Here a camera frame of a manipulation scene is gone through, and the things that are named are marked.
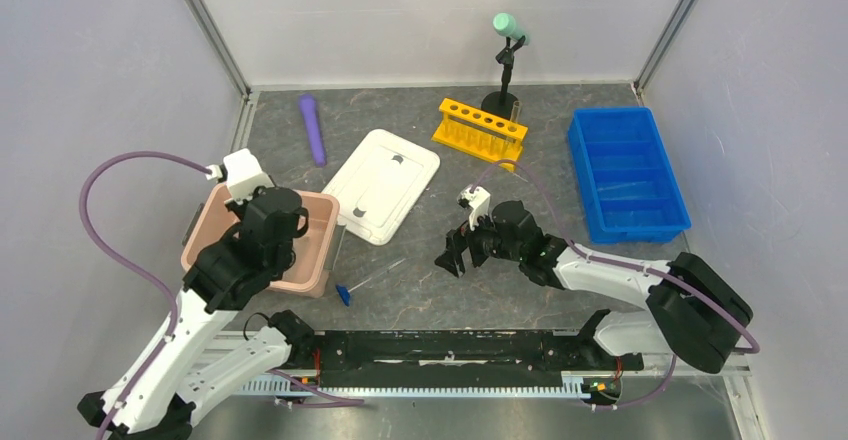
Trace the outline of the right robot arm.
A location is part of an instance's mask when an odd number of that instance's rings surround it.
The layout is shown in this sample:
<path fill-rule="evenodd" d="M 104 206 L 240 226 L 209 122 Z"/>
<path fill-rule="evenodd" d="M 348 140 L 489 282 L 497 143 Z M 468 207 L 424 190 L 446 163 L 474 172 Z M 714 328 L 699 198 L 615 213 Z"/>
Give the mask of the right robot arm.
<path fill-rule="evenodd" d="M 468 218 L 446 235 L 436 266 L 465 274 L 488 259 L 511 261 L 532 283 L 593 292 L 635 306 L 607 313 L 577 342 L 580 360 L 602 368 L 616 356 L 669 353 L 702 372 L 720 372 L 739 351 L 741 329 L 753 319 L 745 300 L 701 257 L 682 252 L 671 261 L 604 257 L 546 234 L 518 200 Z"/>

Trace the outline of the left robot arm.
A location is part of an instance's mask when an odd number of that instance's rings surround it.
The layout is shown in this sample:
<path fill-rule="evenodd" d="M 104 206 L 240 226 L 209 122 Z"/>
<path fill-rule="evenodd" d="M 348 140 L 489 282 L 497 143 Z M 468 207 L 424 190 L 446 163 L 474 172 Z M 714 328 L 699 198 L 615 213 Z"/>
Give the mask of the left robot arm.
<path fill-rule="evenodd" d="M 111 388 L 80 401 L 97 438 L 186 439 L 252 378 L 312 359 L 312 328 L 285 310 L 218 361 L 191 369 L 223 327 L 294 265 L 293 244 L 309 227 L 301 196 L 284 187 L 258 188 L 237 216 L 238 223 L 199 252 L 142 357 Z"/>

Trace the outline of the long glass rod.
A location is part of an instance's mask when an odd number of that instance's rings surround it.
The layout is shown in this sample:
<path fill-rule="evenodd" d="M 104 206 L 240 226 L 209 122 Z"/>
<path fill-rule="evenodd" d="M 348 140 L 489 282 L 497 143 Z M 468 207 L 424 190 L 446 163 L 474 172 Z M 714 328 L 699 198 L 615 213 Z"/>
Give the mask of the long glass rod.
<path fill-rule="evenodd" d="M 639 195 L 638 182 L 610 181 L 597 184 L 597 195 L 602 200 L 628 199 Z"/>

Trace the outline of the glass tube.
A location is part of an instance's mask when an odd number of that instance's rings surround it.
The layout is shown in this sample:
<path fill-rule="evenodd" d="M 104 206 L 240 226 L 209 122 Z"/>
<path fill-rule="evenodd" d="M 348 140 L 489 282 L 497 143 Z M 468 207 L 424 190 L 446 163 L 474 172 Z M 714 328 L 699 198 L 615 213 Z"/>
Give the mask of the glass tube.
<path fill-rule="evenodd" d="M 512 110 L 510 113 L 510 124 L 508 125 L 508 130 L 514 132 L 517 126 L 520 126 L 520 114 L 522 110 L 522 104 L 519 100 L 515 100 L 512 104 Z M 507 138 L 508 147 L 507 150 L 516 150 L 521 146 L 521 140 L 516 140 L 514 138 Z"/>

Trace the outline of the blue bulb dropper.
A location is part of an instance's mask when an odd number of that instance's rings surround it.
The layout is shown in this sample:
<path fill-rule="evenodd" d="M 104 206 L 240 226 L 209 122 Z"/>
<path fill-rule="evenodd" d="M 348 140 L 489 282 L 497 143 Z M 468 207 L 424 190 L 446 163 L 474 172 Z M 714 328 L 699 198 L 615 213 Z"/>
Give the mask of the blue bulb dropper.
<path fill-rule="evenodd" d="M 336 284 L 335 285 L 335 291 L 336 291 L 336 294 L 337 294 L 339 300 L 342 302 L 342 304 L 345 307 L 350 307 L 351 303 L 352 303 L 352 295 L 353 295 L 354 291 L 356 291 L 357 289 L 359 289 L 363 286 L 368 285 L 369 283 L 372 283 L 373 281 L 375 281 L 379 278 L 384 277 L 385 275 L 390 273 L 392 270 L 394 270 L 395 268 L 397 268 L 398 266 L 403 264 L 405 261 L 406 261 L 405 258 L 398 259 L 398 260 L 390 263 L 385 268 L 371 274 L 370 276 L 368 276 L 364 280 L 361 280 L 359 283 L 356 283 L 353 286 L 345 286 L 345 285 L 342 285 L 342 284 Z"/>

